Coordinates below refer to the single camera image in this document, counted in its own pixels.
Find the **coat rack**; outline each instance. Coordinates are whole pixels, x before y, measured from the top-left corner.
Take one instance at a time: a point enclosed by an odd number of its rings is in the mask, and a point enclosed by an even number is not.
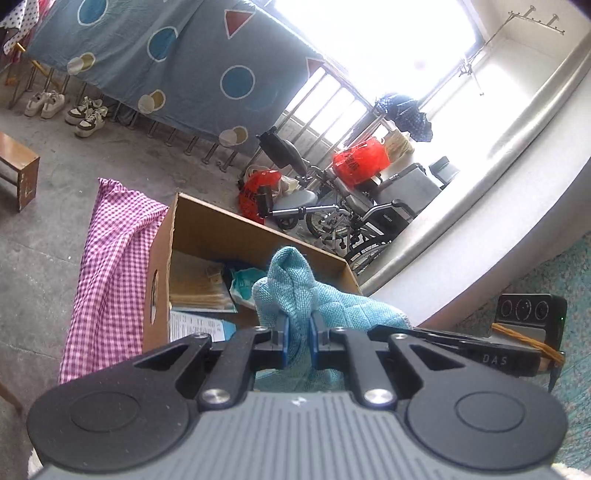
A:
[[[530,17],[530,13],[535,12],[536,8],[533,5],[530,5],[530,9],[525,12],[523,15],[521,15],[519,12],[515,13],[513,10],[509,12],[509,17],[507,18],[507,20],[505,20],[505,22],[499,27],[499,29],[494,33],[494,35],[482,46],[478,49],[478,51],[472,55],[469,59],[467,59],[466,57],[463,58],[462,60],[462,65],[459,67],[459,72],[460,72],[460,77],[462,75],[468,75],[470,76],[474,82],[476,83],[476,86],[478,87],[480,96],[484,95],[484,91],[482,91],[482,88],[480,86],[480,83],[478,83],[478,79],[476,78],[476,74],[474,73],[474,71],[472,70],[472,62],[474,61],[474,59],[476,58],[476,56],[493,40],[493,38],[496,37],[497,33],[499,33],[501,30],[503,30],[504,26],[507,25],[507,23],[509,23],[511,20],[513,20],[514,18],[520,18],[522,20],[526,20],[528,22],[532,22],[535,23],[536,25],[540,25],[542,27],[545,28],[549,28],[552,31],[555,31],[556,33],[559,33],[560,35],[564,35],[564,30],[560,30],[559,28],[553,26],[553,23],[556,22],[557,20],[559,20],[558,15],[553,14],[552,18],[550,19],[550,21],[548,23],[543,23],[542,20],[535,20],[534,18]]]

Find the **blue bedsheet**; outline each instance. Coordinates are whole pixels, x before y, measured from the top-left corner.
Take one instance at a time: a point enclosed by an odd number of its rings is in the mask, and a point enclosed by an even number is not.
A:
[[[154,120],[252,154],[322,56],[248,1],[59,0],[33,58]]]

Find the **metal screw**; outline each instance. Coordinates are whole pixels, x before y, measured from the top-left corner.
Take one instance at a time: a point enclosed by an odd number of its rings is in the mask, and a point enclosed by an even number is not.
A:
[[[368,390],[363,395],[364,399],[367,400],[372,405],[385,405],[386,403],[390,403],[394,399],[394,395],[392,392],[385,390],[383,388],[373,388]]]
[[[207,403],[219,405],[230,400],[230,394],[221,388],[210,388],[201,394],[201,398]]]

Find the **sneaker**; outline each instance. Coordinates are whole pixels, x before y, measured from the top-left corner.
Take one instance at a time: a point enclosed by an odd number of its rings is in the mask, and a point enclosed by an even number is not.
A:
[[[66,112],[66,123],[70,125],[78,125],[81,120],[86,118],[86,112],[88,110],[96,110],[103,105],[103,100],[90,100],[88,97],[84,97],[82,103],[77,107]]]
[[[96,130],[105,126],[105,117],[109,109],[105,106],[96,110],[88,109],[86,118],[76,125],[75,134],[78,137],[86,138],[91,136]]]
[[[51,118],[59,112],[66,104],[66,96],[61,93],[53,91],[49,94],[43,109],[41,110],[41,118]]]
[[[47,92],[37,92],[35,95],[31,97],[31,99],[27,102],[27,106],[25,107],[25,115],[26,116],[35,116],[39,113],[39,110],[43,108],[45,102],[49,98],[49,93]]]

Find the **pink checkered cloth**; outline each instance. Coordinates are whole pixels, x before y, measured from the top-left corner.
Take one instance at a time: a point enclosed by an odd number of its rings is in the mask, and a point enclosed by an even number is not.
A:
[[[149,250],[167,208],[99,179],[59,383],[141,353]]]

